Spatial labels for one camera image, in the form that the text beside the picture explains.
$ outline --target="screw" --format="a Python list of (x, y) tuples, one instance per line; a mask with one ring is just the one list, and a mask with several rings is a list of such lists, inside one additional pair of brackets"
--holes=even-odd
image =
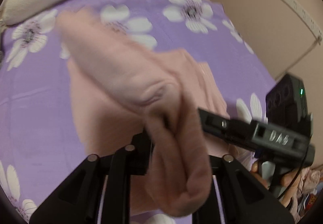
[(135, 149), (136, 149), (136, 148), (135, 148), (135, 146), (134, 146), (134, 145), (128, 145), (128, 146), (126, 146), (126, 147), (125, 147), (125, 150), (126, 150), (126, 151), (129, 151), (129, 152), (130, 152), (130, 151), (134, 151)]
[(90, 161), (90, 162), (94, 162), (97, 159), (98, 159), (98, 156), (95, 155), (95, 154), (92, 154), (92, 155), (88, 156), (88, 161)]
[(223, 156), (223, 159), (226, 161), (226, 162), (232, 162), (234, 160), (233, 156), (231, 155), (224, 155)]

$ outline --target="wall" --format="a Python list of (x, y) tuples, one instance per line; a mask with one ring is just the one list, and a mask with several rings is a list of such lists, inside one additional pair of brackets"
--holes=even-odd
[[(315, 38), (300, 18), (281, 0), (213, 0), (251, 45), (273, 77), (308, 49)], [(298, 0), (323, 28), (323, 1)], [(308, 107), (314, 114), (317, 147), (315, 165), (323, 164), (323, 43), (305, 57), (292, 72), (304, 80)]]

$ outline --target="floral bedsheet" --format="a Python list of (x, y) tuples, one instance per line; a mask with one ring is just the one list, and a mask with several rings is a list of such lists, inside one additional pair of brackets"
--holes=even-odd
[[(69, 97), (69, 53), (56, 33), (62, 10), (90, 7), (116, 32), (155, 52), (185, 48), (208, 62), (228, 113), (265, 120), (265, 95), (274, 80), (240, 37), (220, 4), (202, 0), (67, 0), (8, 28), (0, 69), (0, 184), (26, 221), (85, 158)], [(133, 223), (191, 223), (162, 212)]]

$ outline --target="pink garment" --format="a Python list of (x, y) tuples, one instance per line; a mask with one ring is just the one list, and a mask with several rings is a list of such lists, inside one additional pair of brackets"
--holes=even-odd
[(222, 140), (204, 137), (196, 110), (228, 117), (208, 65), (183, 49), (151, 52), (84, 10), (61, 13), (57, 26), (72, 56), (73, 118), (86, 152), (112, 154), (143, 125), (155, 143), (148, 174), (131, 179), (131, 214), (196, 211), (210, 191), (208, 153), (229, 152)]

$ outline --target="electrical outlet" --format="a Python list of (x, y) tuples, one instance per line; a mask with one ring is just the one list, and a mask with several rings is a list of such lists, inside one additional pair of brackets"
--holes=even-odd
[(322, 30), (313, 20), (310, 14), (300, 5), (296, 0), (282, 0), (284, 1), (308, 26), (315, 38), (322, 37)]

